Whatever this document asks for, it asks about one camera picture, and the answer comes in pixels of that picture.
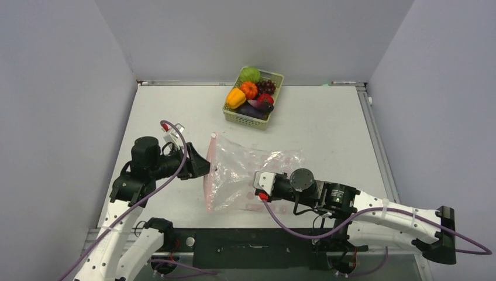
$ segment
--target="clear plastic bag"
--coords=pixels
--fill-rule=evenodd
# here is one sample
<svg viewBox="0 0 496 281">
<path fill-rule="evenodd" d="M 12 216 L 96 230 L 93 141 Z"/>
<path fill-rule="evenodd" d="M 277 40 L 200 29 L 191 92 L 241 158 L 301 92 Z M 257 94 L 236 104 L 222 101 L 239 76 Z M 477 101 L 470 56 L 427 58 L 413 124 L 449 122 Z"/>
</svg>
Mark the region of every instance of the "clear plastic bag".
<svg viewBox="0 0 496 281">
<path fill-rule="evenodd" d="M 254 195 L 254 172 L 291 174 L 304 164 L 301 150 L 266 151 L 246 148 L 213 133 L 206 159 L 210 174 L 204 178 L 206 209 L 264 211 L 263 203 Z M 289 213 L 292 202 L 273 201 L 271 209 Z"/>
</svg>

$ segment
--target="cable tie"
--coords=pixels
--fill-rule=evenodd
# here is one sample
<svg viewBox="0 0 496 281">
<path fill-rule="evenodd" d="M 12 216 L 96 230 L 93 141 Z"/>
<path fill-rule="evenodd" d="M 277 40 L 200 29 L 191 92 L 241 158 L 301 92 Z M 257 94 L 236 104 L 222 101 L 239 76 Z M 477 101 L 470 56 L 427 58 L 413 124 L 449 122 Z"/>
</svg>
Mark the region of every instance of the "cable tie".
<svg viewBox="0 0 496 281">
<path fill-rule="evenodd" d="M 412 207 L 412 223 L 410 223 L 410 228 L 413 228 L 414 227 L 414 224 L 415 224 L 415 215 L 417 215 L 417 211 L 415 210 L 415 208 Z"/>
<path fill-rule="evenodd" d="M 381 221 L 386 218 L 387 205 L 389 205 L 389 199 L 383 199 L 383 213 L 381 214 Z"/>
</svg>

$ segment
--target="grapes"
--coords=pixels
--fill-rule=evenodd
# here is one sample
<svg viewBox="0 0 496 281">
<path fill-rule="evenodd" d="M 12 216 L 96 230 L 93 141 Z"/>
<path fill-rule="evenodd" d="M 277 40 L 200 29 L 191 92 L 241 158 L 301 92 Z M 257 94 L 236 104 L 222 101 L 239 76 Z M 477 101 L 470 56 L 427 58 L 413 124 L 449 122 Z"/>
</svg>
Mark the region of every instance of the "grapes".
<svg viewBox="0 0 496 281">
<path fill-rule="evenodd" d="M 268 93 L 270 95 L 275 93 L 275 84 L 271 80 L 259 81 L 257 84 L 259 94 Z"/>
</svg>

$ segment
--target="orange pumpkin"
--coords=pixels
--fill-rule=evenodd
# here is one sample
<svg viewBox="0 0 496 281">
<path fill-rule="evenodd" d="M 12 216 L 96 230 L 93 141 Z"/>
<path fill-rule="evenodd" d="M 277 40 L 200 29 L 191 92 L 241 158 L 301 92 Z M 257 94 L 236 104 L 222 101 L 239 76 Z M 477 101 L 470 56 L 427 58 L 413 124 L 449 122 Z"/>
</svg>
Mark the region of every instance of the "orange pumpkin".
<svg viewBox="0 0 496 281">
<path fill-rule="evenodd" d="M 245 81 L 241 86 L 239 86 L 239 89 L 243 91 L 243 93 L 246 95 L 247 100 L 252 100 L 257 96 L 257 93 L 259 92 L 257 90 L 257 86 L 255 83 L 251 81 Z"/>
</svg>

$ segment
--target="green cabbage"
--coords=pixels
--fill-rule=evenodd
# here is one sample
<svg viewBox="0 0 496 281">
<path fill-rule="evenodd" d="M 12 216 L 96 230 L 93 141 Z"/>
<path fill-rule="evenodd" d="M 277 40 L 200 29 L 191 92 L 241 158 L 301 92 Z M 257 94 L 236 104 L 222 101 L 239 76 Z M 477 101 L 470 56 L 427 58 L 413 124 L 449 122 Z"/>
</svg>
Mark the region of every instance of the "green cabbage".
<svg viewBox="0 0 496 281">
<path fill-rule="evenodd" d="M 241 82 L 251 81 L 258 83 L 260 81 L 260 71 L 256 67 L 245 67 L 239 74 Z"/>
</svg>

